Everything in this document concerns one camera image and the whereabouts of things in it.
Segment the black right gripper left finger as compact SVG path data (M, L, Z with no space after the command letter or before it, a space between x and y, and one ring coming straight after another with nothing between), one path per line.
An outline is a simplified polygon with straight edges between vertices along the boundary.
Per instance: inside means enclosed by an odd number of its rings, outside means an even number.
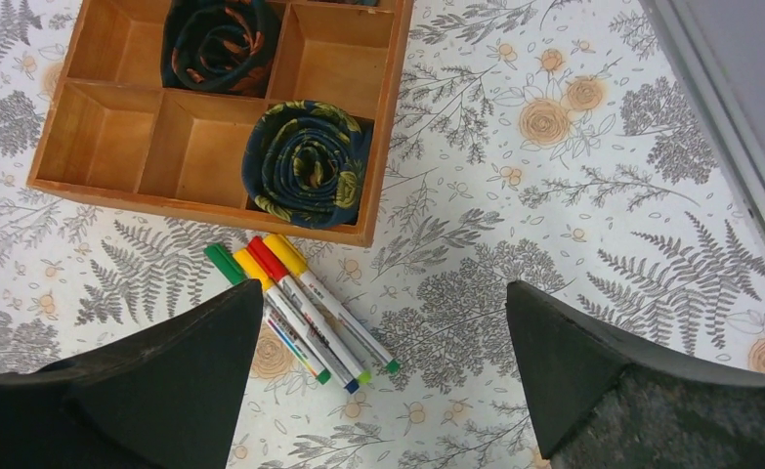
M0 374L0 468L222 468L262 323L255 280L34 372Z

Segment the white marker plain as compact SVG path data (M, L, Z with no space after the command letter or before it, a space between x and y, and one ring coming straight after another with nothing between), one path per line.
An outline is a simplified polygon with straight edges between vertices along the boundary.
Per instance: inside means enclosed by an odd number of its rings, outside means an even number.
M343 327L392 375L400 371L400 363L393 355L348 311L310 270L300 276L300 281L335 316Z

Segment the red pen cap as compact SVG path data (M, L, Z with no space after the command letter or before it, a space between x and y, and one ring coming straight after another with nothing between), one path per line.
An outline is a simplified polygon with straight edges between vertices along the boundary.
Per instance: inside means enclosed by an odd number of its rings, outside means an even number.
M284 264L260 236L254 236L246 249L271 280L278 282L289 275Z

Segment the white marker green end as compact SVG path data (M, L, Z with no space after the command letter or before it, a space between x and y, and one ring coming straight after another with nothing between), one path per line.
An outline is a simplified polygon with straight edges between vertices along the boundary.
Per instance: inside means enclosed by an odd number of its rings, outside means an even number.
M326 384L331 378L330 371L314 355L301 336L272 306L264 308L264 319L269 328L278 336L297 361L309 371L319 384Z

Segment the yellow pen cap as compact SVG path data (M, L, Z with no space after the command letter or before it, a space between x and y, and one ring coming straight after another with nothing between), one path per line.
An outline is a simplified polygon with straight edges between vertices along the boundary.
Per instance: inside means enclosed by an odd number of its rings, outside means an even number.
M295 277L300 277L309 270L307 260L284 235L269 234L263 242Z
M242 267L248 278L260 281L263 292L267 292L275 285L273 279L246 248L236 251L233 258Z

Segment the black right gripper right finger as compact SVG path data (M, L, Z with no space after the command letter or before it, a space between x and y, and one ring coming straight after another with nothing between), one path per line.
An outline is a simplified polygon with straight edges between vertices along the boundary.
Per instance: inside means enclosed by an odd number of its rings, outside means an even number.
M506 318L555 468L765 468L765 374L690 357L516 280Z

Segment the green pen cap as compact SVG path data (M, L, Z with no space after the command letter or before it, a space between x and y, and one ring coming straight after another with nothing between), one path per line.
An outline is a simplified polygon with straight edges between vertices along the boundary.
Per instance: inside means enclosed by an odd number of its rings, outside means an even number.
M247 280L243 268L224 244L210 244L203 249L203 253L231 285L238 285Z

